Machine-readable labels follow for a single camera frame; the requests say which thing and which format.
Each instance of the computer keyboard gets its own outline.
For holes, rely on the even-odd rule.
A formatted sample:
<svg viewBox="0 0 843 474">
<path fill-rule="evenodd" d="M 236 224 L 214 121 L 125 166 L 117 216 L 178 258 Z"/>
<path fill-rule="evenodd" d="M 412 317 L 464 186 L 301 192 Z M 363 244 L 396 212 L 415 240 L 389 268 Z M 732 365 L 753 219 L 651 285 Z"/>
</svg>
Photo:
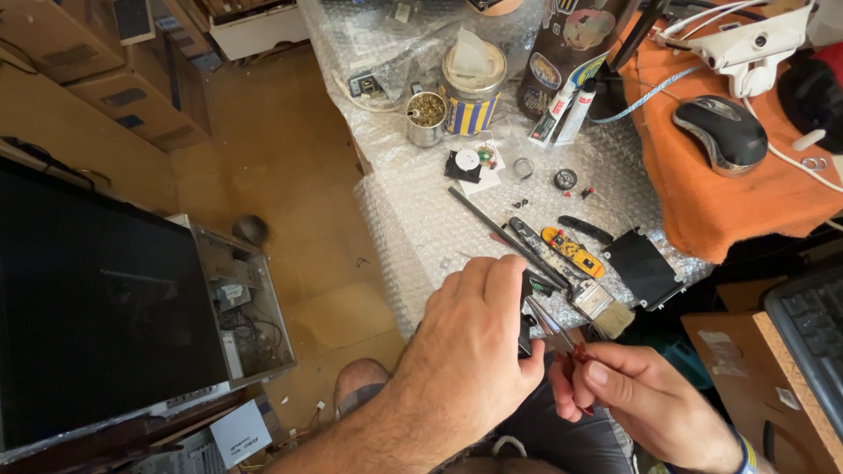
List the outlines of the computer keyboard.
<svg viewBox="0 0 843 474">
<path fill-rule="evenodd" d="M 764 309 L 843 439 L 843 268 L 771 288 Z"/>
</svg>

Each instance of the computer mouse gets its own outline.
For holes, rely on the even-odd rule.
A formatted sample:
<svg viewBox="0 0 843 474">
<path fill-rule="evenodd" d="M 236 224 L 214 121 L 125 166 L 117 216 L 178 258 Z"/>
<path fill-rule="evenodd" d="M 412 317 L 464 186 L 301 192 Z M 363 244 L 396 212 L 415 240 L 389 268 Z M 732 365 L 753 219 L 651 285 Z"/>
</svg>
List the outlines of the computer mouse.
<svg viewBox="0 0 843 474">
<path fill-rule="evenodd" d="M 696 137 L 719 175 L 737 178 L 767 155 L 767 132 L 749 110 L 729 99 L 701 95 L 676 108 L 674 123 Z"/>
</svg>

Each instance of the tiled floor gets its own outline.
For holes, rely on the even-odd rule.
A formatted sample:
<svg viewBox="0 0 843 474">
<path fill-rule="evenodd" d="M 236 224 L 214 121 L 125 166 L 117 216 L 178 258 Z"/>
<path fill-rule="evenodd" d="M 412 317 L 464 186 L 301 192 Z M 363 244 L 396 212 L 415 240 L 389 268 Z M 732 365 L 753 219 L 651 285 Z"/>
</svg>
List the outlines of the tiled floor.
<svg viewBox="0 0 843 474">
<path fill-rule="evenodd" d="M 223 67 L 205 86 L 214 138 L 173 154 L 181 208 L 224 233 L 244 213 L 270 225 L 264 250 L 298 367 L 265 388 L 284 428 L 300 431 L 319 400 L 320 419 L 333 418 L 345 364 L 392 369 L 404 347 L 352 195 L 357 155 L 309 48 Z"/>
</svg>

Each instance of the orange towel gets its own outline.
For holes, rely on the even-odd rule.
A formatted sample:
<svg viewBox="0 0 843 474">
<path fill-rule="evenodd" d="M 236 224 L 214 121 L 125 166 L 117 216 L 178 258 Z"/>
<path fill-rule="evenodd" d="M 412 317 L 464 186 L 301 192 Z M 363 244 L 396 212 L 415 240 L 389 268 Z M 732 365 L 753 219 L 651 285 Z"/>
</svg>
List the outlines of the orange towel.
<svg viewBox="0 0 843 474">
<path fill-rule="evenodd" d="M 734 21 L 746 24 L 749 20 L 734 15 L 721 19 L 724 24 Z M 664 28 L 665 24 L 659 22 L 657 26 Z M 694 37 L 716 32 L 717 27 L 709 25 Z M 701 59 L 689 52 L 675 55 L 674 50 L 644 40 L 620 75 L 659 84 L 700 64 Z M 624 90 L 631 104 L 652 88 L 627 80 Z M 728 76 L 717 75 L 704 66 L 667 90 L 687 100 L 703 94 L 728 98 Z M 750 99 L 750 103 L 773 146 L 796 161 L 825 157 L 829 168 L 820 174 L 840 185 L 829 152 L 817 146 L 803 152 L 791 148 L 802 133 L 784 115 L 775 89 Z M 658 93 L 634 111 L 632 118 L 642 137 L 644 165 L 662 204 L 665 234 L 680 252 L 721 263 L 734 242 L 773 233 L 804 237 L 843 209 L 843 193 L 823 186 L 769 152 L 746 176 L 730 179 L 717 175 L 696 143 L 673 124 L 671 117 L 678 105 L 675 98 Z"/>
</svg>

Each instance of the black screen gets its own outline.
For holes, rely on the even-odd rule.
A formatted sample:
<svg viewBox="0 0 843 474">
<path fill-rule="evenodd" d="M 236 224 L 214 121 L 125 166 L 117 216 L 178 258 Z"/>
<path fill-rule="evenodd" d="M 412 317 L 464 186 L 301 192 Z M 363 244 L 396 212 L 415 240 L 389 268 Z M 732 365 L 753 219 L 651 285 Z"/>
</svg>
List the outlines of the black screen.
<svg viewBox="0 0 843 474">
<path fill-rule="evenodd" d="M 5 450 L 228 374 L 190 230 L 0 158 Z"/>
</svg>

